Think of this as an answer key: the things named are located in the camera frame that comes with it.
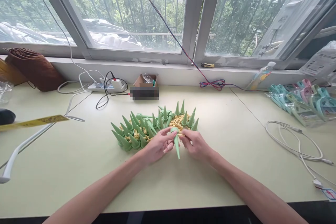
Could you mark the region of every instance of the yellow ruler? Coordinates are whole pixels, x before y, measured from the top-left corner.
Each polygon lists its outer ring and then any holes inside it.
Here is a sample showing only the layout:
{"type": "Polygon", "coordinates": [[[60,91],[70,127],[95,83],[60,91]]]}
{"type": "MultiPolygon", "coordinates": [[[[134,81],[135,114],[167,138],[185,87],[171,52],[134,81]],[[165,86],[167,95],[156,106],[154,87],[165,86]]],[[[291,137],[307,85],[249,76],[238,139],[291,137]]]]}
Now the yellow ruler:
{"type": "Polygon", "coordinates": [[[18,128],[35,127],[35,126],[40,126],[40,125],[49,124],[49,123],[57,123],[59,121],[69,121],[69,119],[62,115],[53,115],[53,116],[43,117],[40,119],[35,119],[31,121],[26,121],[26,122],[1,125],[0,131],[15,130],[18,128]]]}

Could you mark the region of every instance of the water bottle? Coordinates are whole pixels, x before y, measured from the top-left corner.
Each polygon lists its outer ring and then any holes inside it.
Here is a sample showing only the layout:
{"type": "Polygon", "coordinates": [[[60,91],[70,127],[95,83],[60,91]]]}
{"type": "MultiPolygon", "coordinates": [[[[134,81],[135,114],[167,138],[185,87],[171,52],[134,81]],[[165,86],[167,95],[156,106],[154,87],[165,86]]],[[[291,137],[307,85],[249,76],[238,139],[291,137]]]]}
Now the water bottle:
{"type": "Polygon", "coordinates": [[[259,72],[253,77],[250,84],[247,86],[247,90],[256,90],[259,84],[267,78],[268,75],[271,74],[273,67],[275,66],[275,62],[270,61],[267,66],[262,67],[259,72]]]}

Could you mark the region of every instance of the cardboard box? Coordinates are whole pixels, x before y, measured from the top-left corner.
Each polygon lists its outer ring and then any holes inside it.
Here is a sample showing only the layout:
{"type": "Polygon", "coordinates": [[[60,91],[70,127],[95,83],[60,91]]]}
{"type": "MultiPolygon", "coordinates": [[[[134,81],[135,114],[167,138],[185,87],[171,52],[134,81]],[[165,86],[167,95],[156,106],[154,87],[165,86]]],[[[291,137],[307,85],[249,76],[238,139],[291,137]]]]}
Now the cardboard box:
{"type": "MultiPolygon", "coordinates": [[[[159,75],[150,75],[150,77],[152,77],[155,80],[155,86],[158,86],[158,76],[159,75]]],[[[137,78],[137,80],[134,82],[134,86],[136,87],[153,87],[152,83],[144,83],[145,80],[143,79],[142,75],[139,75],[139,77],[137,78]]]]}
{"type": "Polygon", "coordinates": [[[130,88],[130,96],[133,100],[158,100],[159,99],[159,84],[158,75],[149,75],[155,80],[155,85],[152,83],[144,83],[142,75],[134,82],[134,87],[130,88]]]}

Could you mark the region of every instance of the desk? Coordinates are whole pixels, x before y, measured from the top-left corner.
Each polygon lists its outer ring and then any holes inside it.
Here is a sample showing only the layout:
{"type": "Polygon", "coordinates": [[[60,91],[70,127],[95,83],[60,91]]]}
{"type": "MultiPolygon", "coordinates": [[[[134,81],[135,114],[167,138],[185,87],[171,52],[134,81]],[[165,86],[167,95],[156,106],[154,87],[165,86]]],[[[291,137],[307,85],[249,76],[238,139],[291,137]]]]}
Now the desk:
{"type": "MultiPolygon", "coordinates": [[[[255,116],[255,118],[260,122],[261,125],[265,126],[267,121],[280,121],[297,127],[304,131],[311,139],[313,139],[317,145],[321,148],[326,159],[332,160],[336,163],[336,121],[328,122],[318,128],[305,128],[300,124],[300,122],[293,116],[288,114],[286,111],[280,109],[273,101],[268,98],[264,92],[245,92],[239,90],[237,88],[231,89],[237,97],[241,100],[242,103],[246,106],[246,108],[255,116]]],[[[276,135],[280,139],[280,135],[278,134],[278,125],[270,124],[269,128],[272,130],[272,133],[276,135]]],[[[293,146],[295,149],[298,147],[297,140],[290,135],[290,133],[283,132],[284,137],[288,136],[288,139],[292,139],[288,144],[293,146]]],[[[304,136],[300,137],[303,139],[302,141],[302,151],[310,154],[310,155],[318,155],[315,146],[311,141],[305,139],[304,136]]],[[[287,155],[291,156],[291,158],[296,159],[296,162],[301,163],[294,155],[290,154],[288,151],[279,147],[279,152],[282,152],[282,159],[287,158],[287,155]]],[[[307,164],[312,167],[317,172],[321,173],[323,176],[328,178],[332,182],[336,182],[336,167],[329,166],[322,162],[312,162],[306,161],[307,164]]],[[[311,176],[305,171],[305,177],[307,177],[308,181],[312,181],[311,176]]],[[[335,189],[335,186],[329,184],[327,181],[321,178],[320,180],[322,184],[327,187],[335,189]]]]}
{"type": "MultiPolygon", "coordinates": [[[[78,83],[71,83],[62,88],[62,91],[70,92],[79,87],[78,83]]],[[[89,94],[88,92],[75,96],[71,109],[89,94]]],[[[57,91],[41,92],[38,89],[32,89],[27,83],[23,83],[14,87],[13,96],[9,103],[0,104],[0,107],[13,111],[16,115],[15,122],[23,122],[51,115],[65,114],[71,96],[72,94],[65,95],[57,91]]],[[[20,143],[44,126],[0,132],[0,166],[9,159],[13,150],[20,143]]]]}
{"type": "MultiPolygon", "coordinates": [[[[254,99],[255,94],[246,95],[254,99]]],[[[93,93],[70,112],[85,119],[85,123],[72,120],[56,124],[18,156],[12,180],[0,186],[0,218],[51,215],[134,154],[118,147],[110,122],[118,124],[130,110],[156,114],[157,105],[174,110],[176,102],[181,104],[183,99],[186,110],[191,112],[197,107],[198,130],[208,144],[233,165],[286,202],[325,200],[313,187],[302,163],[271,140],[248,106],[229,88],[218,92],[211,88],[160,86],[159,101],[135,102],[116,96],[98,111],[95,104],[100,97],[93,93]]],[[[105,212],[243,204],[213,169],[189,157],[183,146],[180,155],[178,160],[172,151],[144,169],[105,212]]]]}

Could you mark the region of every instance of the clear plastic container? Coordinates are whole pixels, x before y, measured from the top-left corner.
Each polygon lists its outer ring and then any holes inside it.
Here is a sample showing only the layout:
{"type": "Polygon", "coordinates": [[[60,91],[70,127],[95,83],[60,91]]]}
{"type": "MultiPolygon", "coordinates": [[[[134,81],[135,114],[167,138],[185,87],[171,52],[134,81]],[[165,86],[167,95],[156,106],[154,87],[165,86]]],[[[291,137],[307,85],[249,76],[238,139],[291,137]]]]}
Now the clear plastic container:
{"type": "Polygon", "coordinates": [[[247,86],[247,90],[256,90],[261,82],[263,82],[268,75],[273,71],[273,67],[275,66],[275,62],[270,61],[267,66],[264,66],[259,70],[259,72],[253,77],[249,85],[247,86]]]}
{"type": "Polygon", "coordinates": [[[13,84],[0,81],[0,103],[8,103],[12,97],[13,84]]]}

